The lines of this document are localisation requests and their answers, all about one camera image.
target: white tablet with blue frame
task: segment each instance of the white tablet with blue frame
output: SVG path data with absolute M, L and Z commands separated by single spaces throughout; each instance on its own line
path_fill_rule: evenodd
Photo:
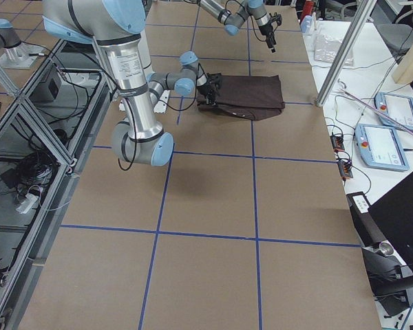
M 413 98 L 380 91 L 374 99 L 376 108 L 413 131 Z M 379 116 L 380 121 L 387 126 L 394 124 L 384 117 Z
M 394 127 L 358 124 L 355 138 L 367 166 L 401 172 L 410 168 Z

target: folded cloth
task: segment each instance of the folded cloth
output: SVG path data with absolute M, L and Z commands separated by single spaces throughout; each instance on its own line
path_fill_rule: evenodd
M 249 120 L 277 116 L 284 109 L 279 76 L 222 76 L 219 93 L 214 106 L 206 104 L 205 97 L 198 95 L 198 109 L 222 111 Z

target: white table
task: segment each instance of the white table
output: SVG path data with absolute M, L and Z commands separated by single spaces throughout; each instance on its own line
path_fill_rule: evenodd
M 329 21 L 320 21 L 318 22 L 319 33 L 326 34 L 333 38 L 341 39 L 346 34 L 346 31 L 349 26 L 349 22 L 329 22 Z M 313 66 L 313 76 L 315 79 L 315 84 L 318 90 L 321 88 L 324 79 L 329 71 L 328 68 L 330 63 L 325 63 L 321 61 L 314 60 L 314 51 L 312 47 L 312 37 L 304 36 L 304 41 L 308 50 L 308 57 L 311 65 Z M 378 87 L 379 83 L 383 80 L 385 73 L 394 63 L 392 56 L 385 46 L 382 38 L 379 36 L 376 28 L 372 23 L 366 23 L 364 26 L 357 42 L 353 47 L 353 58 L 354 65 L 352 67 L 345 66 L 341 72 L 340 79 L 347 84 L 347 90 L 358 98 L 371 98 L 374 95 L 375 89 Z M 373 65 L 369 68 L 360 69 L 360 67 L 368 67 L 375 63 L 380 63 L 378 65 Z M 395 84 L 392 79 L 392 72 L 396 69 L 395 65 L 388 77 L 385 79 L 380 91 L 393 91 L 403 85 Z M 335 96 L 341 95 L 337 93 L 334 88 L 334 92 L 331 93 L 329 99 L 324 105 L 324 114 L 326 116 L 326 122 L 328 125 L 333 124 L 332 120 L 335 120 L 336 116 L 336 107 L 335 107 Z M 413 97 L 413 90 L 408 85 L 398 91 L 395 91 L 396 94 L 401 94 L 404 96 Z M 374 104 L 373 100 L 365 100 L 370 104 Z M 344 122 L 352 127 L 355 127 L 357 123 L 364 124 L 381 124 L 378 117 L 371 112 L 371 110 L 366 109 L 363 112 L 363 106 L 359 103 L 346 100 L 345 98 L 337 98 L 338 104 L 338 114 L 337 119 L 341 122 Z M 340 123 L 335 121 L 335 125 L 339 126 L 344 134 L 352 134 L 353 130 Z M 328 127 L 329 133 L 332 132 L 332 127 Z M 404 148 L 413 149 L 413 137 L 405 132 L 398 131 L 398 135 L 401 139 L 401 143 Z M 370 203 L 374 203 L 381 196 L 383 196 L 387 191 L 399 183 L 404 177 L 410 174 L 413 171 L 413 151 L 406 152 L 408 163 L 410 165 L 410 170 L 406 172 L 395 172 L 390 170 L 377 170 L 366 167 L 362 159 L 359 156 L 359 152 L 356 144 L 352 145 L 352 135 L 347 135 L 344 137 L 344 145 L 348 153 L 352 156 L 353 165 L 361 169 L 367 176 L 370 178 L 372 185 L 367 198 Z M 367 191 L 369 189 L 369 181 L 365 175 L 360 173 L 356 169 L 352 169 L 354 178 L 349 179 L 346 182 L 344 187 L 346 194 L 353 193 L 357 191 Z M 383 327 L 393 328 L 396 324 L 397 316 L 392 319 L 386 319 L 383 317 L 385 311 L 382 306 L 377 303 L 377 309 L 380 315 L 381 324 Z M 409 329 L 409 325 L 413 325 L 413 312 L 410 316 L 410 319 L 405 326 L 406 329 Z

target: clear plastic wrap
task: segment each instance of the clear plastic wrap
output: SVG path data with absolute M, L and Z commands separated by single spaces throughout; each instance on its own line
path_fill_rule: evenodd
M 339 46 L 341 46 L 341 39 L 335 39 L 331 36 L 325 34 L 318 34 L 315 39 L 315 55 L 314 59 L 316 61 L 323 61 L 327 63 L 332 63 L 337 55 Z M 346 65 L 353 65 L 353 53 L 352 50 L 346 59 Z

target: computer monitor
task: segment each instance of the computer monitor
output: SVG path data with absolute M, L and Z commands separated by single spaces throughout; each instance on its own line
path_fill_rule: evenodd
M 369 213 L 413 271 L 413 172 L 371 205 Z

